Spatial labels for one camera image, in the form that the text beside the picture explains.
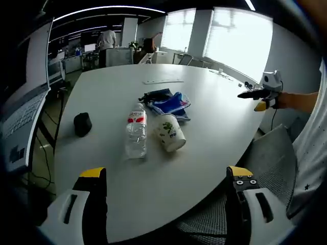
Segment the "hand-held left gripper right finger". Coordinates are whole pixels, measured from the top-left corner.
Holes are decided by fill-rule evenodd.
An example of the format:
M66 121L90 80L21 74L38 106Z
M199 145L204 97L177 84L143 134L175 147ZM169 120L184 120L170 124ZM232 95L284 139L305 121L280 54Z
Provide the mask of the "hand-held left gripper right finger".
M293 229L286 206L246 168L226 169L226 244L278 244Z

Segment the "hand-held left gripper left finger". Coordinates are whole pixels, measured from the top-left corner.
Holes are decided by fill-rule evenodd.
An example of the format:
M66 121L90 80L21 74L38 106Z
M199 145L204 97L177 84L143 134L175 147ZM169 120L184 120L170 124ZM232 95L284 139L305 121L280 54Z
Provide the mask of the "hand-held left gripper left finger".
M50 244L108 244L106 168L81 173L49 205L40 230Z

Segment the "person's right hand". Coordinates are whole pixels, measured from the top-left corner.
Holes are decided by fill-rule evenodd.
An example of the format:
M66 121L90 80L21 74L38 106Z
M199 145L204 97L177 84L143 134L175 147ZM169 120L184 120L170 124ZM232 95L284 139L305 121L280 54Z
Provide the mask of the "person's right hand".
M286 92L281 92L275 98L275 104L273 106L274 109L287 109L291 108L291 94Z

